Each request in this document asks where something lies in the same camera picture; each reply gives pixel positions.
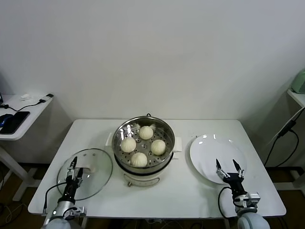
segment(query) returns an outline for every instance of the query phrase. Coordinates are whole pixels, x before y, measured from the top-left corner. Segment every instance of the smartphone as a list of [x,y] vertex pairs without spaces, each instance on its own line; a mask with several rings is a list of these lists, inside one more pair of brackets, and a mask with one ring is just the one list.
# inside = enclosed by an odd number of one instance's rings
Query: smartphone
[[18,127],[23,123],[27,116],[29,116],[29,111],[18,111],[13,117],[9,118],[0,130],[1,135],[12,135],[16,132]]

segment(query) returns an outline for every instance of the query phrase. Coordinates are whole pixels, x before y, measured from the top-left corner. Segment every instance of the cable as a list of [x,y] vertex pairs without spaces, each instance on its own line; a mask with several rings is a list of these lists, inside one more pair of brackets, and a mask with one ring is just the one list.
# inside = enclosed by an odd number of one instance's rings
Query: cable
[[277,138],[275,139],[275,141],[274,141],[273,144],[272,144],[272,147],[271,147],[271,149],[270,149],[270,151],[269,151],[268,157],[267,157],[267,159],[266,159],[266,161],[265,161],[265,163],[264,163],[264,166],[265,166],[265,167],[266,167],[266,164],[267,164],[267,162],[268,162],[268,160],[269,160],[269,157],[270,157],[270,155],[271,155],[271,153],[272,153],[272,151],[273,151],[273,148],[274,148],[274,146],[275,146],[275,144],[276,144],[276,142],[277,142],[277,140],[278,140],[279,138],[280,138],[280,137],[277,136]]
[[286,221],[285,221],[285,219],[284,219],[284,217],[281,217],[281,219],[283,220],[283,222],[284,222],[284,224],[285,224],[286,229],[289,229],[289,228],[288,228],[288,225],[287,225],[287,223],[286,223]]
[[299,115],[295,118],[295,120],[294,121],[296,121],[300,116],[301,116],[301,114],[302,114],[302,112],[305,110],[305,107],[303,107],[303,109],[301,110],[301,112],[299,113]]
[[220,211],[220,214],[222,215],[222,217],[224,217],[225,219],[229,219],[229,217],[226,217],[223,212],[221,211],[221,208],[220,208],[220,195],[221,193],[225,190],[225,189],[231,189],[230,187],[223,187],[223,189],[221,189],[221,191],[219,192],[218,194],[218,200],[217,200],[217,203],[218,203],[218,209]]
[[71,216],[71,217],[70,217],[70,216],[67,216],[67,217],[65,217],[66,212],[67,212],[67,211],[70,211],[70,210],[77,210],[77,207],[68,208],[67,210],[65,210],[65,211],[63,212],[62,217],[63,217],[65,220],[74,219],[74,216]]
[[9,109],[12,109],[13,111],[18,112],[18,111],[21,111],[22,109],[24,109],[24,108],[26,108],[26,107],[36,106],[36,105],[38,105],[38,104],[45,103],[46,101],[48,101],[49,99],[51,99],[53,96],[54,96],[54,95],[52,95],[52,94],[47,94],[45,97],[41,98],[36,104],[24,106],[24,107],[20,108],[19,110],[16,110],[16,109],[10,107],[8,104],[2,104],[2,105],[0,105],[0,108],[4,108],[4,109],[8,109],[8,108],[9,108]]
[[282,128],[279,130],[279,132],[277,132],[271,139],[270,141],[261,149],[261,151],[265,150],[265,148],[272,142],[272,140],[278,136],[278,134],[284,129],[284,127],[291,121],[293,120],[293,118],[297,115],[300,114],[300,112],[303,112],[303,110],[305,110],[305,107],[302,107],[300,110],[298,110],[286,123],[285,125],[282,126]]
[[1,188],[0,188],[0,192],[1,192],[1,190],[3,188],[3,185],[4,185],[4,174],[3,174],[3,171],[1,169],[1,167],[0,167],[0,172],[1,172],[1,175],[2,175],[2,184],[1,184]]
[[46,209],[47,209],[47,195],[48,195],[48,192],[52,189],[52,188],[55,188],[59,185],[64,185],[66,184],[67,182],[63,182],[63,183],[59,183],[59,184],[56,184],[54,186],[52,186],[51,188],[49,188],[47,191],[46,191],[46,194],[45,194],[45,197],[44,197],[44,205],[43,205],[43,214],[46,213]]
[[236,206],[238,208],[243,208],[243,206],[235,204],[234,200],[233,200],[233,204],[234,204],[234,206]]
[[278,221],[280,221],[281,228],[282,228],[282,229],[285,229],[285,228],[284,228],[284,225],[283,225],[283,223],[282,223],[282,221],[280,220],[280,218],[279,218],[279,217],[276,217],[276,218],[278,219]]
[[294,148],[294,150],[292,151],[292,153],[289,155],[289,157],[288,157],[285,161],[283,161],[282,163],[280,163],[279,165],[277,165],[277,166],[275,166],[275,167],[279,167],[279,166],[281,166],[282,164],[284,164],[286,161],[288,161],[288,160],[292,157],[292,155],[295,153],[297,147],[299,146],[299,142],[300,142],[299,136],[297,135],[297,133],[296,133],[295,131],[293,131],[293,130],[289,130],[289,131],[290,131],[291,133],[293,133],[293,134],[296,136],[297,142],[296,142],[295,148]]
[[[11,224],[12,222],[14,222],[14,221],[21,215],[22,210],[23,210],[23,206],[26,206],[26,205],[23,204],[22,202],[20,202],[20,203],[21,203],[21,204],[20,204],[18,207],[16,207],[13,211],[10,210],[10,208],[8,207],[9,205],[5,206],[5,208],[7,208],[7,210],[9,211],[9,215],[5,218],[5,223],[3,223],[3,224],[0,225],[0,228],[3,228],[3,227],[5,227],[5,226],[7,226],[8,224]],[[12,218],[13,212],[16,211],[16,210],[17,210],[18,208],[20,208],[20,207],[21,207],[20,212],[17,214],[17,216],[16,216],[15,218],[11,219],[11,218]]]
[[26,107],[29,107],[29,106],[36,106],[36,105],[41,104],[41,103],[44,103],[44,102],[45,102],[45,100],[40,99],[36,104],[24,106],[24,107],[20,108],[19,110],[16,110],[16,109],[10,107],[8,104],[0,105],[0,107],[2,107],[2,108],[4,108],[4,109],[8,109],[8,108],[9,108],[9,109],[11,109],[11,110],[13,110],[13,111],[18,112],[18,111],[21,111],[22,109],[24,109],[24,108],[26,108]]

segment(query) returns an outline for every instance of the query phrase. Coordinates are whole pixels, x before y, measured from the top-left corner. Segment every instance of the table leg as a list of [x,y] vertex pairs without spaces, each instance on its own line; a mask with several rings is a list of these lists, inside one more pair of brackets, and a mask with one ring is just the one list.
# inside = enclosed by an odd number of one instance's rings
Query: table leg
[[83,219],[82,219],[82,223],[81,223],[81,228],[86,228],[86,226],[87,226],[87,221],[88,221],[88,218],[87,217],[84,217]]
[[300,190],[305,196],[305,174],[299,176],[296,170],[291,170],[290,173],[294,177],[295,181],[274,183],[276,190],[278,191]]
[[27,173],[2,147],[0,147],[0,160],[23,181],[13,197],[13,201],[20,201],[27,187],[39,186],[41,180],[33,179],[33,175],[37,169],[31,168]]
[[231,227],[230,227],[230,222],[229,222],[228,219],[224,219],[224,228],[225,228],[225,229],[230,229],[230,228],[231,228]]

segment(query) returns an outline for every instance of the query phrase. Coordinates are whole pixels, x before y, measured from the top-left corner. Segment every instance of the desk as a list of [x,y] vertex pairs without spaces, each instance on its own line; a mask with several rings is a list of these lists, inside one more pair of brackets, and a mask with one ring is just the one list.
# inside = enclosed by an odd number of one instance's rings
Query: desk
[[[20,95],[2,95],[3,103],[10,105],[14,109],[18,110],[24,106],[35,104],[44,97],[44,95],[36,95],[33,96],[32,99],[27,101],[21,101]],[[45,103],[41,103],[37,106],[26,107],[23,111],[29,111],[30,115],[24,120],[24,122],[20,125],[20,127],[16,130],[16,132],[12,135],[0,135],[1,141],[15,141],[20,138],[27,132],[30,126],[35,122],[38,116],[42,113],[42,111],[50,104],[52,99],[46,101]],[[11,109],[0,108],[0,115],[4,114],[15,114],[16,112]],[[35,174],[35,168],[31,168],[29,172],[26,172],[2,147],[0,147],[0,160],[5,164],[10,171],[4,177],[2,181],[5,183],[10,175],[15,173],[18,177],[20,177],[23,182],[17,190],[15,196],[13,197],[13,201],[19,201],[27,187],[38,187],[40,180],[34,180],[33,175]]]
[[[287,93],[301,106],[305,107],[305,94],[297,94],[292,92],[290,89]],[[279,182],[274,183],[277,190],[300,190],[305,196],[305,173],[299,175],[297,171],[291,170],[291,175],[294,177],[294,182]]]
[[[76,201],[77,206],[87,208],[87,217],[221,218],[217,197],[223,186],[203,178],[195,170],[189,158],[190,144],[196,136],[215,133],[229,137],[245,153],[248,168],[243,185],[245,190],[257,191],[261,196],[258,213],[262,216],[281,216],[286,213],[281,198],[239,121],[165,121],[171,126],[175,136],[182,138],[182,152],[179,159],[170,162],[164,171],[165,176],[157,185],[128,187],[119,166],[113,159],[111,148],[105,146],[109,133],[113,133],[124,120],[76,120],[41,181],[28,211],[33,214],[42,214],[45,193],[49,187],[56,184],[56,176],[66,159],[86,148],[101,148],[112,157],[113,173],[102,191],[89,199]],[[49,192],[47,212],[54,209],[59,197],[60,194],[56,188]],[[221,205],[226,216],[236,216],[230,191],[223,193]]]

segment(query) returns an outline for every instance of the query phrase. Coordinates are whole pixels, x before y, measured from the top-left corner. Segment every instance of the pot lid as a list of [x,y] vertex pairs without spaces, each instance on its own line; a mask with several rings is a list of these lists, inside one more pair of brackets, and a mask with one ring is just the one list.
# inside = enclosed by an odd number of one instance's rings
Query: pot lid
[[[108,183],[113,169],[113,164],[109,154],[101,149],[84,149],[72,155],[64,162],[57,175],[57,183],[65,182],[67,168],[70,167],[72,160],[77,157],[75,174],[83,168],[82,183],[77,189],[75,200],[90,198],[99,193]],[[63,194],[65,186],[57,187]]]

